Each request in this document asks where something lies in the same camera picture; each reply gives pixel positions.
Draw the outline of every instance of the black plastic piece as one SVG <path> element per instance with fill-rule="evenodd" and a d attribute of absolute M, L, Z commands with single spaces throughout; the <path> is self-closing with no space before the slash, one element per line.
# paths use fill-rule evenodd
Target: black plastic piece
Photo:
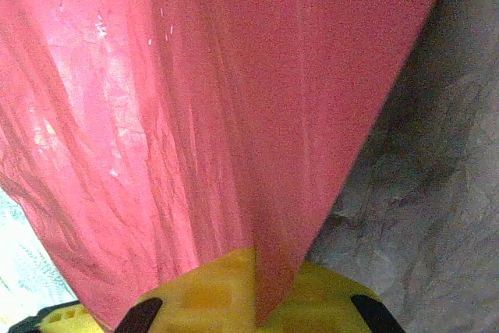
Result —
<path fill-rule="evenodd" d="M 137 304 L 128 311 L 115 333 L 147 333 L 162 304 L 161 298 L 149 298 Z"/>
<path fill-rule="evenodd" d="M 373 333 L 405 333 L 383 303 L 361 295 L 350 299 Z"/>
<path fill-rule="evenodd" d="M 75 300 L 73 302 L 58 304 L 57 306 L 50 306 L 40 310 L 37 316 L 30 316 L 20 321 L 16 325 L 13 325 L 9 328 L 8 333 L 40 333 L 40 330 L 37 328 L 37 325 L 41 323 L 43 319 L 46 318 L 50 313 L 59 308 L 75 306 L 76 304 L 80 304 L 79 300 Z"/>

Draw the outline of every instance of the pink plastic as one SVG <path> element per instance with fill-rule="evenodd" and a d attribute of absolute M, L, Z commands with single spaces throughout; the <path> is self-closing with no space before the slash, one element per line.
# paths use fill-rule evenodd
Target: pink plastic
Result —
<path fill-rule="evenodd" d="M 433 0 L 0 0 L 0 184 L 108 328 L 258 249 L 259 319 Z"/>

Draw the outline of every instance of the red plastic sheet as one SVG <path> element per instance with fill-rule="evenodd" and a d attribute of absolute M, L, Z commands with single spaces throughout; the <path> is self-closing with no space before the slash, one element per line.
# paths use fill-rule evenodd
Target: red plastic sheet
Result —
<path fill-rule="evenodd" d="M 254 244 L 286 293 L 433 0 L 0 0 L 0 184 L 108 328 Z"/>

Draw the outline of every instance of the yellow plastic base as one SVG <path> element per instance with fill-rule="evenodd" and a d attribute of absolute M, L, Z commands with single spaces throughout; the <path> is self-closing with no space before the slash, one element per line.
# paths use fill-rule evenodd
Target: yellow plastic base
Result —
<path fill-rule="evenodd" d="M 288 298 L 255 326 L 255 256 L 236 250 L 144 295 L 163 304 L 149 333 L 370 333 L 351 296 L 378 297 L 367 287 L 304 263 Z"/>
<path fill-rule="evenodd" d="M 81 304 L 59 308 L 38 325 L 41 333 L 104 333 Z"/>

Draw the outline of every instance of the yellow plastic object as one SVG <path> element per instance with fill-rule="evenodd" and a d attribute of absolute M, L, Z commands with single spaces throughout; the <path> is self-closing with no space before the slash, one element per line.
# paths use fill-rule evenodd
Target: yellow plastic object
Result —
<path fill-rule="evenodd" d="M 104 333 L 81 304 L 59 308 L 38 325 L 41 333 Z"/>
<path fill-rule="evenodd" d="M 288 298 L 263 326 L 255 326 L 255 256 L 236 250 L 144 295 L 163 304 L 148 333 L 371 333 L 350 300 L 368 288 L 304 263 Z"/>

